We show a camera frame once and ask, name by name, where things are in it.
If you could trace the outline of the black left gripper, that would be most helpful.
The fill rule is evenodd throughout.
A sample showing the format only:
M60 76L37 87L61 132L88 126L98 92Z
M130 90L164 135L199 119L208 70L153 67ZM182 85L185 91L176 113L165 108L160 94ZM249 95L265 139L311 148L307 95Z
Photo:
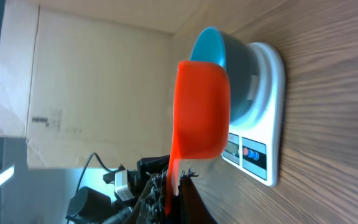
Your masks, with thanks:
M137 161L135 181L137 187L144 187L152 174L162 173L167 169L170 156L147 157Z

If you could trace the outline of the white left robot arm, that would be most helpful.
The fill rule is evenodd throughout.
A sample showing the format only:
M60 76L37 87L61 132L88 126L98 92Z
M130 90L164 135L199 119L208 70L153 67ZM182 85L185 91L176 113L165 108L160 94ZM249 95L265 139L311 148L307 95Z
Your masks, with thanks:
M97 153L92 153L101 167L105 184L114 186L115 201L90 187L77 185L66 213L67 223L124 223L135 209L141 193L152 174L162 173L170 156L148 157L137 161L137 169L129 170L120 165L117 169L107 168Z

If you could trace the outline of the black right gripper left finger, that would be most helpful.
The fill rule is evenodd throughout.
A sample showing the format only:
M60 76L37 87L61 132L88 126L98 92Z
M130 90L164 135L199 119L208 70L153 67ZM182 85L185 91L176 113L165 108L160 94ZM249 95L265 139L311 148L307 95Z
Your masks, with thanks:
M165 174L152 174L124 224L161 224L165 219Z

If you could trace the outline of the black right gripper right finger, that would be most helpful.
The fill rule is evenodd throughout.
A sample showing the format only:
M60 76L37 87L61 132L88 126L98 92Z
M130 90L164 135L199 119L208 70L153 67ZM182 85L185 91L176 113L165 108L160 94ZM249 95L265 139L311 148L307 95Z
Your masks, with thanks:
M180 176L178 189L181 223L217 224L199 195L192 181L192 177L198 177L198 174L192 168L189 168L186 172L183 170Z

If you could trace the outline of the red measuring scoop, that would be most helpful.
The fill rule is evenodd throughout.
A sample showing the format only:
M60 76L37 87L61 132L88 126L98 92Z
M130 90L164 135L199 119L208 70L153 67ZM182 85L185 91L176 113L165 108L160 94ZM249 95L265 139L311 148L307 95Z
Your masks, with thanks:
M229 79L222 66L194 60L178 64L164 205L167 215L172 211L180 161L214 159L226 147L230 104Z

